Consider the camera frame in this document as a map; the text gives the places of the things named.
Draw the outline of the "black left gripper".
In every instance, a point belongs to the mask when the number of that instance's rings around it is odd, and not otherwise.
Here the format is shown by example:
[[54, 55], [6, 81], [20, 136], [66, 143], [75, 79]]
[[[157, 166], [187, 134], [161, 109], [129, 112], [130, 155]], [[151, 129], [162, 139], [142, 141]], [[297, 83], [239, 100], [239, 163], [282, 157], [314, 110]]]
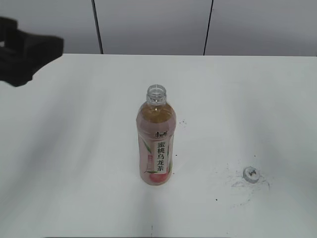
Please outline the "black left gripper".
[[18, 29], [18, 21], [0, 18], [0, 80], [13, 87], [27, 84], [42, 67], [63, 55], [64, 39]]

